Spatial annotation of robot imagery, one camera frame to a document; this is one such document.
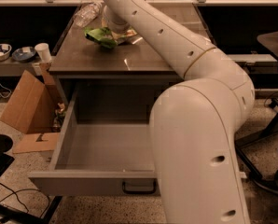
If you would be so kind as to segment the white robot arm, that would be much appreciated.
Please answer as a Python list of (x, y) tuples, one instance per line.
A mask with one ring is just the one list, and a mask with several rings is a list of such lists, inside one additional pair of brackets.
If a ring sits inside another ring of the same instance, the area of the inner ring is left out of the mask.
[(168, 224), (250, 224), (234, 146), (255, 101), (250, 77), (145, 0), (104, 2), (112, 31), (127, 22), (183, 79), (160, 95), (149, 122)]

